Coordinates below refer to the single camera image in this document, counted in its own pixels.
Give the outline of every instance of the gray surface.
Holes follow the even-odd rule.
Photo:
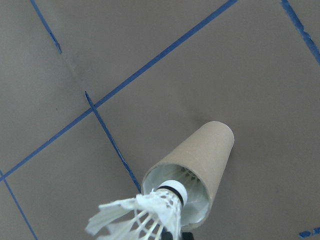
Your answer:
[[[84,90],[96,102],[224,1],[75,2],[39,2],[62,55],[28,2],[1,3],[4,173],[88,109]],[[202,124],[226,123],[235,145],[195,239],[299,239],[320,227],[319,76],[279,1],[242,0],[98,110],[140,182]],[[94,239],[98,204],[137,192],[93,114],[7,180],[40,240]],[[28,229],[4,206],[1,239],[33,239],[12,238],[7,225]]]
[[[0,239],[33,239],[5,183],[0,183]]]
[[[320,3],[318,0],[289,0],[295,13],[299,17],[301,23],[304,25],[304,30],[308,32],[314,43],[320,46],[320,24],[319,13]]]

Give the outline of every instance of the black band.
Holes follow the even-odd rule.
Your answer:
[[[180,200],[180,202],[182,204],[182,207],[184,206],[184,200],[183,200],[181,194],[177,190],[175,190],[173,187],[171,187],[171,186],[160,186],[160,187],[158,187],[158,189],[168,189],[168,190],[170,190],[171,192],[173,192],[179,198],[179,200]]]

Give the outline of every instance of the brown cardboard tube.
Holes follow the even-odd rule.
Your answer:
[[[143,193],[166,180],[181,182],[188,194],[181,212],[182,230],[197,228],[210,213],[233,145],[234,135],[227,125],[204,124],[146,173]]]

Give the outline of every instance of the blue tape line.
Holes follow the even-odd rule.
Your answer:
[[[3,181],[4,181],[4,184],[5,184],[5,185],[6,185],[6,187],[8,188],[9,193],[11,194],[11,196],[12,196],[12,198],[13,198],[13,200],[14,200],[14,202],[15,202],[16,206],[17,206],[17,208],[19,209],[19,211],[20,211],[20,213],[21,213],[21,215],[22,215],[22,217],[23,217],[23,219],[24,219],[24,221],[25,221],[26,225],[28,226],[28,228],[29,228],[30,232],[32,233],[32,235],[33,235],[34,239],[35,239],[35,240],[38,240],[38,238],[37,238],[37,236],[36,236],[35,231],[34,231],[34,230],[33,230],[33,228],[31,227],[31,225],[30,225],[30,223],[29,223],[29,221],[28,221],[28,219],[27,219],[27,217],[26,217],[26,215],[25,215],[24,211],[22,210],[22,208],[21,208],[21,206],[20,206],[20,204],[19,204],[19,202],[18,202],[18,200],[17,200],[16,196],[14,195],[14,192],[12,191],[11,187],[9,186],[9,183],[7,182],[7,180],[6,180],[6,178],[4,177],[4,175],[3,175],[3,173],[2,173],[2,171],[1,171],[1,170],[0,170],[0,175],[1,175],[1,178],[3,179]]]
[[[301,34],[305,44],[310,49],[311,53],[315,57],[315,60],[320,65],[320,52],[319,48],[315,44],[315,42],[312,40],[309,33],[305,31],[305,27],[302,25],[301,21],[299,20],[297,14],[293,10],[293,8],[290,6],[290,3],[288,0],[281,0],[282,7],[290,17],[292,23],[294,24],[295,28],[298,30],[298,32]]]
[[[170,52],[172,52],[175,48],[177,48],[180,44],[182,44],[184,41],[186,41],[188,38],[190,38],[192,35],[194,35],[196,32],[198,32],[200,29],[202,29],[205,25],[207,25],[209,22],[211,22],[213,19],[215,19],[217,16],[222,14],[225,10],[230,8],[233,4],[235,4],[238,0],[228,0],[225,4],[223,4],[221,7],[219,7],[216,11],[214,11],[212,14],[210,14],[208,17],[206,17],[204,20],[202,20],[199,24],[197,24],[195,27],[193,27],[190,31],[188,31],[186,34],[184,34],[182,37],[180,37],[177,41],[175,41],[173,44],[171,44],[169,47],[167,47],[164,51],[162,51],[160,54],[158,54],[156,57],[154,57],[151,61],[149,61],[146,65],[141,67],[137,72],[135,72],[133,75],[131,75],[129,78],[127,78],[125,81],[123,81],[120,85],[118,85],[115,89],[113,89],[111,92],[109,92],[106,96],[104,96],[102,99],[100,99],[96,104],[95,107],[100,107],[103,103],[105,103],[108,99],[110,99],[112,96],[117,94],[120,90],[122,90],[125,86],[127,86],[129,83],[131,83],[133,80],[135,80],[137,77],[139,77],[141,74],[143,74],[145,71],[147,71],[149,68],[151,68],[154,64],[159,62],[161,59],[163,59],[166,55],[168,55]],[[21,167],[23,164],[25,164],[27,161],[29,161],[31,158],[33,158],[35,155],[37,155],[40,151],[42,151],[45,147],[47,147],[49,144],[51,144],[54,140],[56,140],[58,137],[60,137],[62,134],[64,134],[67,130],[72,128],[74,125],[76,125],[79,121],[84,119],[86,116],[88,116],[92,112],[92,108],[89,108],[87,111],[85,111],[83,114],[81,114],[79,117],[77,117],[75,120],[73,120],[70,124],[68,124],[65,128],[63,128],[60,132],[58,132],[56,135],[54,135],[52,138],[50,138],[46,143],[41,145],[39,148],[37,148],[34,152],[32,152],[29,156],[27,156],[25,159],[23,159],[21,162],[19,162],[16,166],[14,166],[12,169],[10,169],[7,173],[4,174],[5,177],[8,177],[11,175],[14,171],[16,171],[19,167]]]
[[[96,118],[98,119],[99,123],[101,124],[101,127],[103,128],[104,132],[106,133],[107,137],[109,138],[114,150],[116,151],[116,153],[118,154],[121,162],[123,163],[125,169],[127,170],[127,172],[129,173],[133,183],[135,184],[136,188],[138,189],[139,193],[141,193],[141,187],[140,187],[140,184],[139,182],[137,181],[134,173],[132,172],[131,168],[129,167],[128,163],[126,162],[126,160],[124,159],[124,157],[122,156],[114,138],[112,137],[109,129],[107,128],[105,122],[103,121],[102,117],[100,116],[97,108],[95,107],[94,103],[92,102],[91,98],[89,97],[88,93],[85,91],[85,96],[86,96],[86,99],[88,100],[88,103],[91,107],[91,109],[93,110]]]
[[[20,168],[22,165],[24,165],[26,162],[28,162],[31,158],[33,158],[35,155],[37,155],[39,152],[41,152],[45,147],[52,144],[57,138],[59,138],[62,134],[67,132],[69,129],[71,129],[74,125],[79,123],[82,119],[84,119],[86,116],[88,116],[90,113],[92,113],[92,109],[89,108],[87,111],[82,113],[80,116],[78,116],[75,120],[70,122],[67,126],[65,126],[62,130],[60,130],[56,135],[51,137],[48,141],[46,141],[44,144],[42,144],[40,147],[38,147],[35,151],[33,151],[29,156],[27,156],[25,159],[23,159],[21,162],[19,162],[17,165],[15,165],[13,168],[11,168],[6,174],[4,174],[4,177],[8,177],[11,175],[14,171],[16,171],[18,168]]]
[[[112,96],[114,96],[116,93],[118,93],[121,89],[123,89],[125,86],[130,84],[133,80],[135,80],[137,77],[139,77],[141,74],[143,74],[145,71],[147,71],[149,68],[151,68],[153,65],[155,65],[157,62],[159,62],[161,59],[163,59],[165,56],[167,56],[169,53],[171,53],[174,49],[176,49],[179,45],[181,45],[183,42],[185,42],[187,39],[189,39],[192,35],[194,35],[196,32],[198,32],[200,29],[202,29],[204,26],[206,26],[208,23],[210,23],[213,19],[218,17],[220,14],[222,14],[225,10],[230,8],[233,4],[235,4],[238,0],[228,0],[225,4],[223,4],[221,7],[219,7],[216,11],[211,13],[209,16],[207,16],[204,20],[199,22],[196,26],[194,26],[191,30],[189,30],[186,34],[184,34],[182,37],[180,37],[178,40],[176,40],[174,43],[172,43],[170,46],[168,46],[165,50],[163,50],[161,53],[159,53],[157,56],[155,56],[152,60],[150,60],[146,65],[141,67],[138,71],[136,71],[134,74],[132,74],[130,77],[128,77],[125,81],[123,81],[119,86],[117,86],[115,89],[113,89],[111,92],[109,92],[106,96],[104,96],[101,100],[99,100],[95,106],[98,108],[103,103],[105,103],[108,99],[110,99]]]
[[[54,45],[56,46],[56,49],[58,50],[58,52],[61,54],[62,53],[62,50],[61,50],[61,46],[60,44],[58,43],[58,40],[56,39],[54,33],[51,31],[46,19],[44,18],[44,16],[42,15],[38,5],[36,4],[35,0],[30,0],[34,10],[36,11],[36,13],[38,14],[43,26],[45,27],[46,31],[49,33]]]

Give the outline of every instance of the white shuttlecock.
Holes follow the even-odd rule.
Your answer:
[[[89,219],[85,230],[96,235],[106,227],[109,235],[99,236],[97,240],[160,240],[165,228],[173,240],[178,240],[181,209],[186,202],[185,187],[176,180],[168,180],[147,195],[100,205],[100,212]],[[114,222],[130,212],[134,213],[133,218]]]

